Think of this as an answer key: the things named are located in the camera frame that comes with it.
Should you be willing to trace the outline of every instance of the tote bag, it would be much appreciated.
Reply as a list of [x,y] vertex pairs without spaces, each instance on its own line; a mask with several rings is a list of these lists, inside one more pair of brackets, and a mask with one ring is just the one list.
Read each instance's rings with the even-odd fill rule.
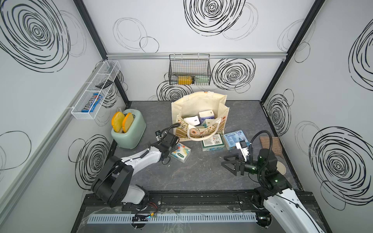
[[[226,95],[208,92],[195,92],[185,95],[179,100],[171,103],[172,122],[180,123],[180,126],[173,129],[174,135],[180,141],[202,141],[209,139],[216,133],[224,133],[229,108],[225,106]],[[215,119],[212,124],[204,129],[198,129],[185,122],[184,118],[197,116],[201,111],[213,110]]]

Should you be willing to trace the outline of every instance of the black wire basket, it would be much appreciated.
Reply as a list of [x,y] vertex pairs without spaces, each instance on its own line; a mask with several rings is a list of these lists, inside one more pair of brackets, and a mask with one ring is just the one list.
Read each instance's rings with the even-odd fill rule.
[[209,54],[170,54],[170,85],[210,85]]

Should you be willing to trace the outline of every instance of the wall-mounted basket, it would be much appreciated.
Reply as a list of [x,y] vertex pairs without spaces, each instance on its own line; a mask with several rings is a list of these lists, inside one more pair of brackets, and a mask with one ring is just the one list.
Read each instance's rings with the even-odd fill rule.
[[104,61],[99,63],[100,68],[95,69],[95,76],[88,84],[83,95],[80,97],[71,114],[79,120],[92,120],[96,117],[107,93],[115,85],[120,65],[118,61]]
[[170,85],[210,85],[210,55],[200,53],[170,54]]

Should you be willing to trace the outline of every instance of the round coaster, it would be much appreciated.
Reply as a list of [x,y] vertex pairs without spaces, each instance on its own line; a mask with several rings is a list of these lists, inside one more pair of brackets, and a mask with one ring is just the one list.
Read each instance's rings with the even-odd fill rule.
[[281,173],[282,175],[285,175],[286,167],[282,162],[277,161],[277,171],[279,171],[279,173]]

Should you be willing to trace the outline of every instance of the gray countertop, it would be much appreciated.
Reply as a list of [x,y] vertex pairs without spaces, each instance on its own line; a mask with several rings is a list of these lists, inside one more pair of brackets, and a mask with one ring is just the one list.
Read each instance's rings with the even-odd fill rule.
[[[230,108],[225,133],[242,130],[248,140],[261,130],[272,132],[259,101],[227,101]],[[139,110],[147,124],[145,132],[134,149],[117,147],[115,156],[130,156],[147,148],[148,142],[155,142],[155,131],[172,125],[170,101],[133,101],[131,108]],[[243,190],[254,189],[259,185],[247,174],[234,176],[221,166],[223,157],[238,153],[227,149],[202,151],[201,142],[182,142],[191,148],[191,154],[185,163],[174,158],[167,165],[161,162],[152,164],[132,177],[132,185],[143,186],[146,190]],[[261,149],[259,138],[253,142],[254,155]],[[286,167],[285,177],[293,188],[297,189],[295,180],[284,159],[277,157]]]

